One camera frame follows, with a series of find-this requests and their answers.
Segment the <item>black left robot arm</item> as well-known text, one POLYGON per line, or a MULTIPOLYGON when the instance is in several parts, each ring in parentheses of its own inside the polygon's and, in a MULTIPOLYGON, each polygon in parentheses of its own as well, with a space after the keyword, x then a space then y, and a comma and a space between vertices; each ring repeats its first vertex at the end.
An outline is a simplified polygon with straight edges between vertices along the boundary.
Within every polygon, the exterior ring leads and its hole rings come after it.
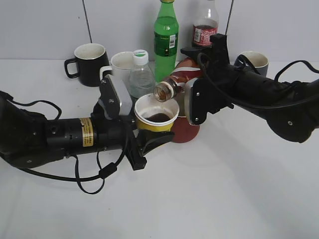
POLYGON ((172 141, 170 131, 152 132, 137 126, 131 115, 107 119, 100 102, 89 118, 52 119, 17 108, 0 93, 0 156, 15 168, 29 169, 73 155, 124 149, 133 170, 146 166, 145 155, 172 141))

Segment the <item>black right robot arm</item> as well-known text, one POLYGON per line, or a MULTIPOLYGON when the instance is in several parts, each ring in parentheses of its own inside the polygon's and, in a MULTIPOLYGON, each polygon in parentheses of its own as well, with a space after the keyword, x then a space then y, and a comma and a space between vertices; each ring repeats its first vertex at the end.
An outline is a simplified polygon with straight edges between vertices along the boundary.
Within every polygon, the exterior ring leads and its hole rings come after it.
POLYGON ((201 76, 185 84, 185 115, 191 125, 205 122, 207 114, 239 106, 264 119, 279 137, 303 143, 319 126, 319 83, 280 82, 257 72, 251 63, 230 63, 227 37, 212 35, 211 46, 185 47, 181 53, 194 60, 201 76))

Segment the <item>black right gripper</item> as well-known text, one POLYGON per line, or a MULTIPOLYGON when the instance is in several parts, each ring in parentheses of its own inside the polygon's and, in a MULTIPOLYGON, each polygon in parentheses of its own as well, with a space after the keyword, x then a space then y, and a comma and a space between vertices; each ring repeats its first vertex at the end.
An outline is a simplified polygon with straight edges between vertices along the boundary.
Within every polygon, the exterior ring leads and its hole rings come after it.
POLYGON ((210 37, 211 45, 204 47, 185 47, 181 53, 195 60, 202 76, 210 86, 209 112, 215 114, 224 108, 234 108, 234 103, 227 94, 233 73, 227 49, 227 36, 215 34, 210 37))

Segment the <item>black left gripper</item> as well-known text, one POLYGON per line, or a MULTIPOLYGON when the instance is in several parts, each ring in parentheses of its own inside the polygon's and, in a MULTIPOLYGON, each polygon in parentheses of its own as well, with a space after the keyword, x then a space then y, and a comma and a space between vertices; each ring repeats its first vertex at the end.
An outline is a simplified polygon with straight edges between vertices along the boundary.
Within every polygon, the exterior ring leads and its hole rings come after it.
POLYGON ((97 132, 98 149, 119 149, 131 164, 133 170, 142 170, 147 163, 144 157, 157 147, 173 140, 175 133, 171 131, 153 132, 146 129, 139 130, 137 140, 133 133, 136 129, 133 116, 118 116, 115 119, 105 117, 102 102, 98 101, 91 113, 91 119, 97 132))

